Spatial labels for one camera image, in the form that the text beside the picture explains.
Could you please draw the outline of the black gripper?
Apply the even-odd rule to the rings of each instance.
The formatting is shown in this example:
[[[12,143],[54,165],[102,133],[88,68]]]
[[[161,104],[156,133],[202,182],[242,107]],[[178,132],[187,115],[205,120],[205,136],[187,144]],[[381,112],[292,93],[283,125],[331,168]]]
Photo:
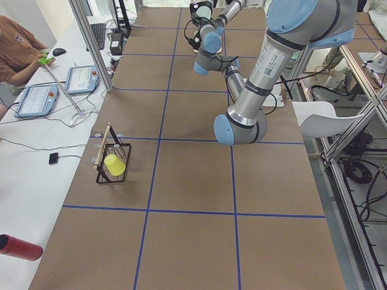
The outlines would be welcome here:
[[[190,2],[190,8],[199,9],[200,7],[209,7],[213,9],[215,7],[215,1],[213,0],[194,0]]]

